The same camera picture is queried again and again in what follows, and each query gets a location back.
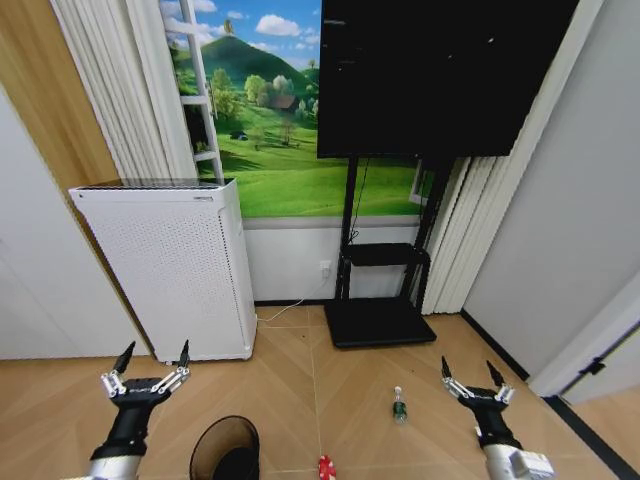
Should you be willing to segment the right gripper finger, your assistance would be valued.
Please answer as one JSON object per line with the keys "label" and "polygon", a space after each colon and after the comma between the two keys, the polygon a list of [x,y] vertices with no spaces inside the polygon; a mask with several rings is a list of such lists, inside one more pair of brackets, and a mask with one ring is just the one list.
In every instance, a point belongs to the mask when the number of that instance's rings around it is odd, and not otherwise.
{"label": "right gripper finger", "polygon": [[515,389],[505,381],[503,375],[489,360],[486,361],[486,364],[489,369],[491,379],[498,388],[494,395],[494,399],[497,402],[509,404],[514,396]]}
{"label": "right gripper finger", "polygon": [[445,356],[441,357],[441,375],[445,389],[452,396],[454,396],[456,399],[460,397],[469,398],[469,390],[463,384],[453,378]]}

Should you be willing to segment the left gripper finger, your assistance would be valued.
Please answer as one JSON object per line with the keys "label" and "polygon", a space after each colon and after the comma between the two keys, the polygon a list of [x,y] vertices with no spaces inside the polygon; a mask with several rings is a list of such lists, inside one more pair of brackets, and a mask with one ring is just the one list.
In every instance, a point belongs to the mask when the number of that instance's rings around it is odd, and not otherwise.
{"label": "left gripper finger", "polygon": [[181,387],[190,377],[189,363],[189,341],[186,340],[177,361],[177,367],[153,386],[153,392],[164,395],[173,393]]}
{"label": "left gripper finger", "polygon": [[122,375],[126,371],[133,356],[135,346],[136,342],[132,341],[124,352],[117,357],[113,368],[109,372],[101,375],[101,382],[108,397],[117,397],[127,392],[127,387],[124,385]]}

